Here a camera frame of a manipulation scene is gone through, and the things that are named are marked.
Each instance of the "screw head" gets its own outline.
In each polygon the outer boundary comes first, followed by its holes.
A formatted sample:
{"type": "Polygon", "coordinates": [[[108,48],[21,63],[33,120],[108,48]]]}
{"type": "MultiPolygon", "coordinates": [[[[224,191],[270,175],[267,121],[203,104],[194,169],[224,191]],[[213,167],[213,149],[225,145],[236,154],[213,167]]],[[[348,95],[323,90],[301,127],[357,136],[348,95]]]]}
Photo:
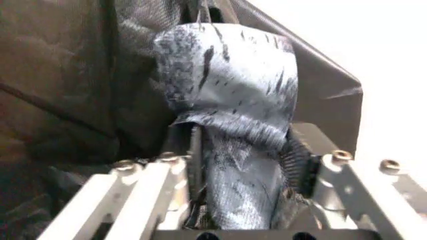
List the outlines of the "screw head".
{"type": "Polygon", "coordinates": [[[379,165],[379,170],[384,174],[397,175],[401,171],[401,165],[391,159],[384,159],[379,165]]]}
{"type": "Polygon", "coordinates": [[[332,162],[334,164],[346,164],[353,160],[353,156],[348,151],[334,150],[332,152],[332,162]]]}
{"type": "Polygon", "coordinates": [[[164,163],[176,163],[180,159],[175,153],[167,151],[162,153],[160,156],[160,161],[164,163]]]}
{"type": "Polygon", "coordinates": [[[135,169],[135,163],[132,160],[121,160],[114,163],[114,168],[120,172],[130,172],[135,169]]]}

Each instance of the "white background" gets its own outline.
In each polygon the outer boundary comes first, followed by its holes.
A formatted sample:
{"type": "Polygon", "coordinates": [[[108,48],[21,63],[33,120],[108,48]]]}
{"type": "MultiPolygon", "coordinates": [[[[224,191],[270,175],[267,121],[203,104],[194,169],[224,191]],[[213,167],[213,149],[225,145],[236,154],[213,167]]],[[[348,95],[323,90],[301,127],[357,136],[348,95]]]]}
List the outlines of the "white background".
{"type": "Polygon", "coordinates": [[[361,81],[356,160],[395,159],[427,186],[427,1],[249,2],[361,81]]]}

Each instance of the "crumpled cloth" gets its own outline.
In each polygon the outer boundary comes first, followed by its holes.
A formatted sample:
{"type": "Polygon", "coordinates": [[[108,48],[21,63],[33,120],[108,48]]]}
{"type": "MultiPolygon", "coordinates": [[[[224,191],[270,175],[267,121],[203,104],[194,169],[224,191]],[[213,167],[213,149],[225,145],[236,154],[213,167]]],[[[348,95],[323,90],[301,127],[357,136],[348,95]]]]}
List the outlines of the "crumpled cloth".
{"type": "Polygon", "coordinates": [[[269,229],[288,187],[279,161],[298,92],[290,42],[237,24],[193,23],[153,44],[174,124],[204,126],[212,219],[224,230],[269,229]]]}

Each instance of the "metal bracket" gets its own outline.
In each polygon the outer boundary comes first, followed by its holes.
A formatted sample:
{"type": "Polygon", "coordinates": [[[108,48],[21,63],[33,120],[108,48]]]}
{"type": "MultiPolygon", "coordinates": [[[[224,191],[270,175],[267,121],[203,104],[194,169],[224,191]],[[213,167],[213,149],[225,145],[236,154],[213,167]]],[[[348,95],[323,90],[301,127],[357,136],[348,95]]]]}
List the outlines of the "metal bracket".
{"type": "Polygon", "coordinates": [[[109,174],[93,175],[38,239],[90,240],[101,223],[112,223],[107,240],[148,240],[156,228],[179,229],[188,215],[183,157],[145,169],[125,160],[109,174]]]}

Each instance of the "dark mesh fabric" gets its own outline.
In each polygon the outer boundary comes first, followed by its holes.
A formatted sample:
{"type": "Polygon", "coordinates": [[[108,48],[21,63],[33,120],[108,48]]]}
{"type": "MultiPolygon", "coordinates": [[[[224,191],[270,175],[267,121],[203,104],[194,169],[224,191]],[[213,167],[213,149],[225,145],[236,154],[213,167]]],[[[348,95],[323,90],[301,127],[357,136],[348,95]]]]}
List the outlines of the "dark mesh fabric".
{"type": "Polygon", "coordinates": [[[117,72],[113,109],[122,141],[120,157],[159,154],[168,125],[169,110],[156,76],[152,51],[159,31],[190,21],[185,0],[115,0],[118,28],[117,72]]]}

